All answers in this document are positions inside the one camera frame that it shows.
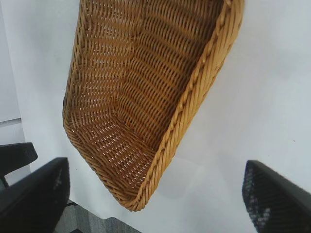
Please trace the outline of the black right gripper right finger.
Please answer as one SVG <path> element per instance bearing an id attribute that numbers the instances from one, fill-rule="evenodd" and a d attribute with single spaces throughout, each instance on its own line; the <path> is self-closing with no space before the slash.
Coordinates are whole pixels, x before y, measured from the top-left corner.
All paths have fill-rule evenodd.
<path id="1" fill-rule="evenodd" d="M 259 233 L 309 233 L 311 195 L 265 164 L 248 160 L 242 198 Z"/>

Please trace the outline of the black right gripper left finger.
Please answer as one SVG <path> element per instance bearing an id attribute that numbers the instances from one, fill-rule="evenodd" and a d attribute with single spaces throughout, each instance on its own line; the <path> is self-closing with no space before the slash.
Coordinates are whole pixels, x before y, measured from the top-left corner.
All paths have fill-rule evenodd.
<path id="1" fill-rule="evenodd" d="M 68 159 L 55 158 L 0 192 L 0 231 L 52 233 L 69 194 Z"/>

